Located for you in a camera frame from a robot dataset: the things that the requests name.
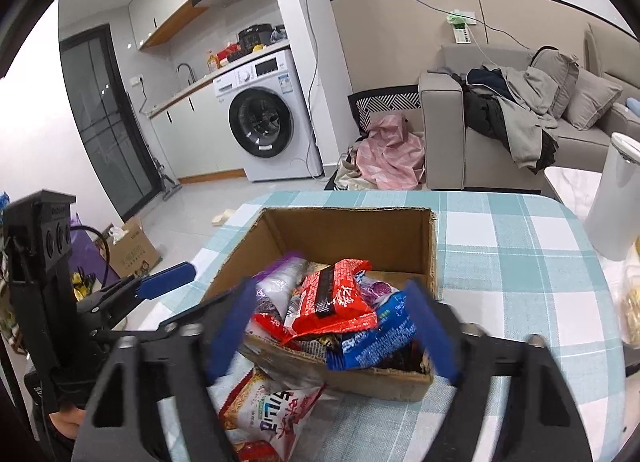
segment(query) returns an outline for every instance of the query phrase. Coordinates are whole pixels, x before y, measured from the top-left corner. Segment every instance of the table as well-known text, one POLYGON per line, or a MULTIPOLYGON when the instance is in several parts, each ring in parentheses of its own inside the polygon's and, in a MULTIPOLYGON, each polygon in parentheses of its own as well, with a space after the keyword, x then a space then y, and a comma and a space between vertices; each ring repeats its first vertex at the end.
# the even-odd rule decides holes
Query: table
MULTIPOLYGON (((617 453, 625 369, 616 314, 580 222, 550 198, 417 191, 265 195, 244 204, 218 229, 194 258, 196 280, 162 296, 150 323, 197 304, 260 210, 274 206, 432 208, 437 214, 442 299, 463 320, 478 323, 494 336, 522 340, 532 333, 543 335, 578 404, 593 459, 606 462, 617 453)), ((477 462, 491 458, 507 382, 494 378, 477 462)), ((326 392, 306 423, 292 460, 422 460, 453 393, 440 377, 422 402, 326 392)), ((165 428, 169 437, 178 437, 172 447, 174 461, 184 460, 176 425, 165 420, 165 428)))
MULTIPOLYGON (((571 210, 580 221, 589 214, 596 191, 600 185, 601 173, 581 169, 558 168, 551 166, 545 169, 545 178, 552 189, 553 197, 571 210)), ((611 293, 616 315, 620 324, 620 332, 624 342, 628 340, 626 321, 622 313, 621 302, 630 288, 631 280, 640 277, 640 258, 635 247, 622 262, 613 262, 596 252, 602 271, 611 293)), ((635 362, 640 362, 640 353, 630 352, 635 362)))

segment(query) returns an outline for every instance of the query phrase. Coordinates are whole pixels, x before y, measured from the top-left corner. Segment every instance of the pink cloth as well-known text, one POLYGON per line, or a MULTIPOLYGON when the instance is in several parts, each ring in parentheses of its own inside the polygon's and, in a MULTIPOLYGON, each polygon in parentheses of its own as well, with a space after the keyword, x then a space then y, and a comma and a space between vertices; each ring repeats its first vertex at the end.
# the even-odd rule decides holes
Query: pink cloth
POLYGON ((424 144, 407 130, 400 114, 389 114, 372 122, 369 137, 356 155, 362 177, 378 189, 414 189, 424 173, 424 144))

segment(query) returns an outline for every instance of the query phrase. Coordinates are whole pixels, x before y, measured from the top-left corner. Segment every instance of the washing machine door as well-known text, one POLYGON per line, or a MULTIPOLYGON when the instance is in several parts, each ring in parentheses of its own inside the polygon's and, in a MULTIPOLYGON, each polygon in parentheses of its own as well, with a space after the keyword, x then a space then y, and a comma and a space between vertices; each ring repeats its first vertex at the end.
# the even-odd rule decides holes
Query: washing machine door
POLYGON ((273 157, 284 150, 293 132, 289 108, 274 92, 249 88, 229 107, 229 125, 236 141, 256 157, 273 157))

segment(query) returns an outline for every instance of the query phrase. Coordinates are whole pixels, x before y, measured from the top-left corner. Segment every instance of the white cylindrical container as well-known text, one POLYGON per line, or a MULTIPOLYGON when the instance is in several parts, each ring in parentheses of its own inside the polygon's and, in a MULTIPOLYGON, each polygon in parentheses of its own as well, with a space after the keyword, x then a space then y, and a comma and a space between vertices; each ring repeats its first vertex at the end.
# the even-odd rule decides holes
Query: white cylindrical container
POLYGON ((584 221, 593 248, 620 262, 640 235, 640 143, 613 133, 593 205, 584 221))

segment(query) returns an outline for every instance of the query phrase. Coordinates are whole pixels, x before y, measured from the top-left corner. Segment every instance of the washing machine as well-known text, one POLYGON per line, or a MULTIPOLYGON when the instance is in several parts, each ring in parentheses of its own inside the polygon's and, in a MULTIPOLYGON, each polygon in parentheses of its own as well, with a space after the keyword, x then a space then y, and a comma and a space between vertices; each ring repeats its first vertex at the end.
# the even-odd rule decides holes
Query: washing machine
POLYGON ((290 49, 257 58, 214 80, 218 102, 244 151, 252 181, 322 175, 322 163, 290 49))

